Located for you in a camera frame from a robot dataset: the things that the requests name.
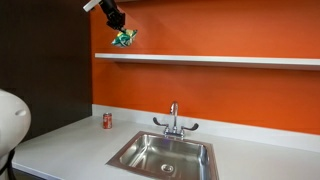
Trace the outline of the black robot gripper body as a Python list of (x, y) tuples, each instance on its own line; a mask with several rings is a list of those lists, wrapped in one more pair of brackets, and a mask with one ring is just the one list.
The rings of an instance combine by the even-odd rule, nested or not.
[(125, 14), (122, 13), (114, 0), (102, 0), (99, 3), (107, 17), (107, 25), (114, 30), (122, 31), (125, 25)]

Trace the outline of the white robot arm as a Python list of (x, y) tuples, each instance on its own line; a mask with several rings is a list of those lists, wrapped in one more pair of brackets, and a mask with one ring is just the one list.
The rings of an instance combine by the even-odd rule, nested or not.
[(16, 95), (0, 89), (0, 180), (13, 180), (12, 159), (15, 147), (26, 136), (31, 113)]

